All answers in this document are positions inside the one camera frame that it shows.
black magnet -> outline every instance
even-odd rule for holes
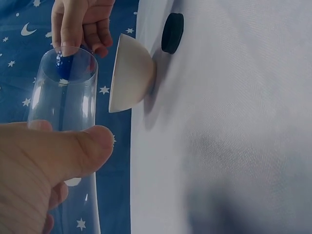
[[[161,38],[161,50],[174,54],[180,45],[184,30],[184,17],[180,13],[171,13],[165,23]]]

blue bedsheet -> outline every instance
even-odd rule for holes
[[[53,0],[0,1],[0,123],[27,120],[40,59],[52,49],[53,3]],[[131,111],[109,114],[108,101],[118,37],[120,33],[135,36],[137,6],[138,0],[116,0],[110,18],[114,45],[106,58],[98,58],[96,124],[108,126],[115,135],[113,155],[97,172],[103,234],[130,233]],[[21,30],[26,24],[28,31],[35,32],[22,36]],[[69,222],[71,234],[92,233],[87,214],[72,214]],[[52,233],[60,234],[56,229]]]

drinking glass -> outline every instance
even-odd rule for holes
[[[28,127],[35,128],[34,120],[47,120],[53,131],[92,127],[97,78],[98,63],[85,49],[60,47],[45,53],[32,95]],[[66,184],[67,199],[50,213],[54,218],[52,233],[100,233],[95,173]]]

hand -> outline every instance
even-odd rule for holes
[[[105,127],[83,132],[51,132],[36,120],[0,124],[0,233],[49,233],[54,221],[49,209],[68,195],[65,180],[98,170],[113,150],[113,135]]]
[[[52,9],[54,47],[88,46],[101,57],[108,54],[113,40],[109,16],[115,0],[55,0]]]

white ceramic bowl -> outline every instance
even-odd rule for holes
[[[156,77],[156,64],[149,52],[134,38],[121,34],[119,37],[109,112],[131,109],[149,92]]]

